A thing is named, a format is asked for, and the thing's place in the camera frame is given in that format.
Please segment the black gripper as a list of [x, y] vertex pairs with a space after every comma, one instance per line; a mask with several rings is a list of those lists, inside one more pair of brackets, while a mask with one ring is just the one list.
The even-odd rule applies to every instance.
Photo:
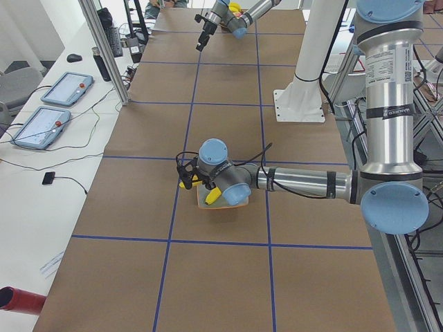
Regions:
[[211, 33], [215, 33], [218, 25], [219, 25], [219, 15], [215, 12], [209, 12], [203, 17], [205, 23], [203, 27], [203, 31], [201, 32], [196, 49], [199, 52], [202, 52], [209, 42]]
[[192, 163], [192, 166], [194, 167], [194, 169], [193, 169], [193, 170], [194, 170], [194, 174], [197, 175], [197, 176], [202, 180], [202, 184], [203, 184], [205, 187], [214, 187], [214, 186], [215, 186], [215, 183], [211, 180], [211, 178], [209, 177], [209, 175], [203, 173], [203, 172], [200, 170], [200, 168], [197, 166], [197, 161], [198, 161], [198, 158], [197, 158], [197, 157], [194, 157], [191, 161], [189, 161], [189, 162]]

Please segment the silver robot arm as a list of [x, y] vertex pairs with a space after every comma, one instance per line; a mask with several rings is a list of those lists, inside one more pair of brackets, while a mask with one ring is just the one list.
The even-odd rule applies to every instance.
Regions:
[[215, 34], [220, 23], [227, 27], [237, 39], [243, 38], [249, 26], [279, 3], [280, 1], [261, 0], [237, 17], [229, 9], [230, 1], [216, 1], [209, 13], [205, 15], [195, 15], [195, 21], [197, 23], [204, 21], [203, 30], [199, 36], [196, 49], [201, 52], [205, 48], [210, 36]]
[[321, 100], [343, 103], [345, 76], [365, 57], [365, 127], [351, 129], [350, 141], [366, 148], [362, 166], [348, 174], [234, 163], [222, 140], [205, 141], [188, 163], [178, 163], [182, 186], [201, 183], [219, 189], [230, 205], [244, 202], [254, 189], [286, 191], [309, 199], [343, 199], [360, 206], [365, 222], [386, 234], [419, 230], [429, 213], [422, 192], [422, 168], [413, 158], [415, 114], [413, 44], [423, 31], [422, 1], [358, 1], [355, 40], [339, 72], [323, 73], [346, 8], [345, 1], [315, 1], [293, 81], [274, 91], [280, 122], [323, 122]]

